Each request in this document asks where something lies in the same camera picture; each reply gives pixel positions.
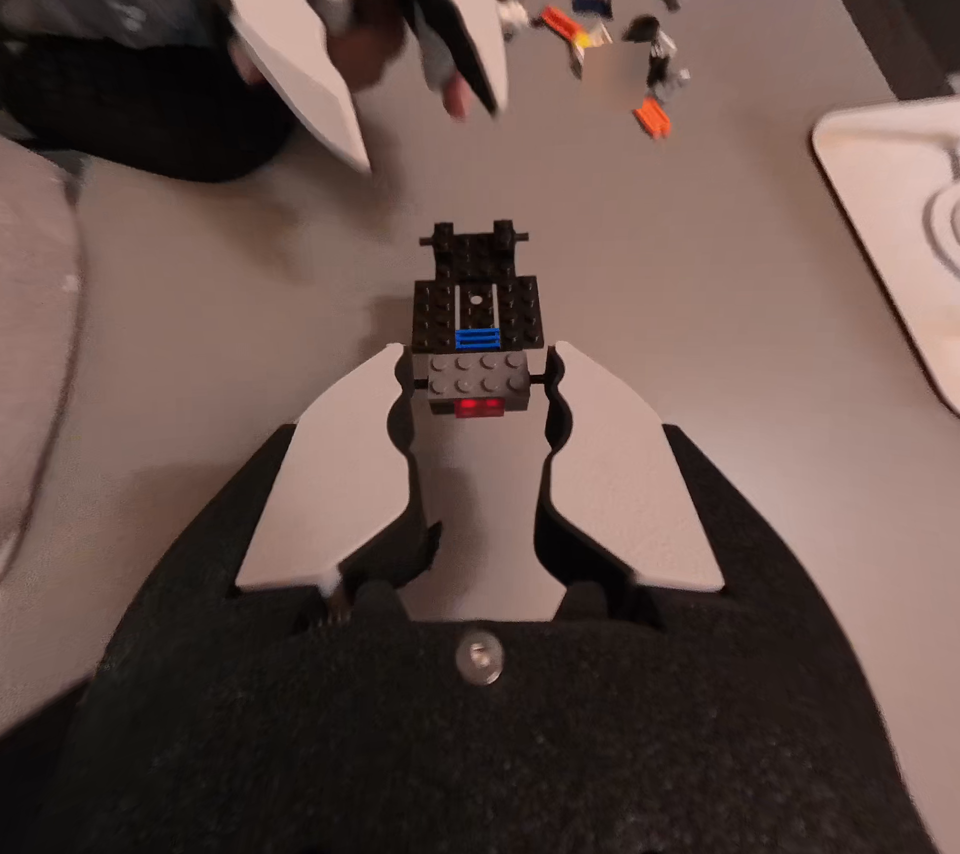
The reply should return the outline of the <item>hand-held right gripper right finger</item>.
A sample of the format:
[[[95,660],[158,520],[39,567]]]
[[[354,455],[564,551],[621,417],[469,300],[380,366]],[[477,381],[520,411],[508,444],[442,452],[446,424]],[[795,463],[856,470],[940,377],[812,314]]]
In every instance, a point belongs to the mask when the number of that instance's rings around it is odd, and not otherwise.
[[[549,352],[544,392],[545,519],[631,584],[721,591],[724,575],[654,407],[565,340]]]

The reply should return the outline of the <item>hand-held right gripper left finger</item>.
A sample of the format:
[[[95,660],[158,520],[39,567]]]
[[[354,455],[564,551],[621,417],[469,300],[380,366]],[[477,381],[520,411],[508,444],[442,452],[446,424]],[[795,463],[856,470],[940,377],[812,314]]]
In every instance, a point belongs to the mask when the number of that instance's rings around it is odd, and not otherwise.
[[[427,522],[412,452],[414,390],[411,351],[388,344],[306,408],[236,575],[241,592],[352,595],[429,569],[441,528]]]

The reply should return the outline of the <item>black lego chassis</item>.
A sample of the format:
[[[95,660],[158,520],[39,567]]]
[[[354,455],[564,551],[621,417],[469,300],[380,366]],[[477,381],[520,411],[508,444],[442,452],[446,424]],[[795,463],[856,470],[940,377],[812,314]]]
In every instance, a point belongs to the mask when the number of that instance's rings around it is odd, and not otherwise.
[[[517,248],[529,240],[510,220],[480,233],[434,225],[420,244],[432,251],[434,274],[414,283],[410,348],[415,356],[451,354],[459,328],[498,327],[502,351],[531,354],[546,347],[539,283],[517,267]]]

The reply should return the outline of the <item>black round cushion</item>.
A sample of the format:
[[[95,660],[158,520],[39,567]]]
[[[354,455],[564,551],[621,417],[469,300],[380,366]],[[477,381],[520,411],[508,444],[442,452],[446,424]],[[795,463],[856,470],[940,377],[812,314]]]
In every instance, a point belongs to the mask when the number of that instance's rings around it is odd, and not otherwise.
[[[223,46],[52,35],[2,43],[2,108],[46,148],[205,184],[261,168],[298,125],[272,87],[241,78]]]

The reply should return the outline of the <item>white book stand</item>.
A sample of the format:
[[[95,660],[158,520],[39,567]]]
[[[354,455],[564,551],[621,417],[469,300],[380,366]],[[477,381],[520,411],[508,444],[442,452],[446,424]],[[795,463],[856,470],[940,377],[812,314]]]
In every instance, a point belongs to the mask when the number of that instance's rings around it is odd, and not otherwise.
[[[811,147],[931,386],[958,415],[958,94],[827,113]]]

